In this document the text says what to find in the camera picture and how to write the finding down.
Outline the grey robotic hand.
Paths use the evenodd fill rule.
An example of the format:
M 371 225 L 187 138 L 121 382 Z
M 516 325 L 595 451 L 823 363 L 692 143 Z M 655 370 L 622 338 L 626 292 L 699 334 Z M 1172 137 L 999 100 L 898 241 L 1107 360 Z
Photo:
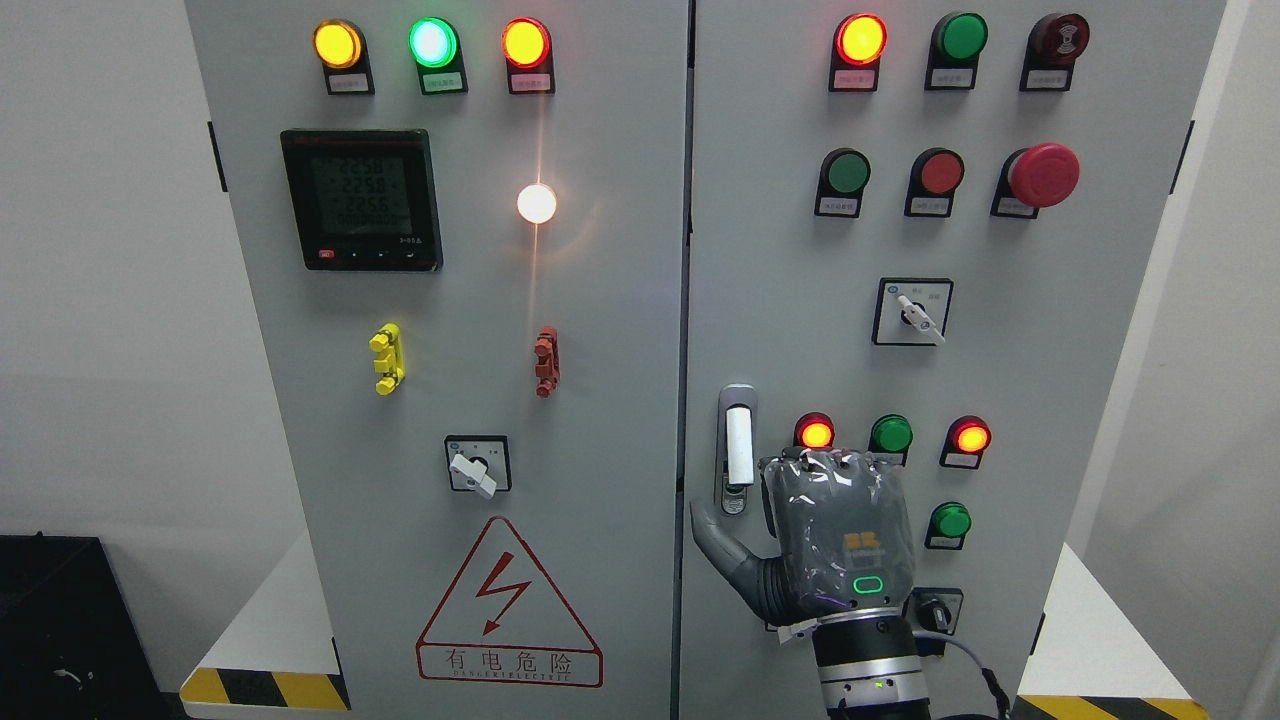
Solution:
M 699 501 L 692 538 L 763 621 L 786 626 L 842 612 L 899 611 L 914 587 L 899 468 L 845 448 L 785 450 L 762 462 L 781 555 L 755 556 Z

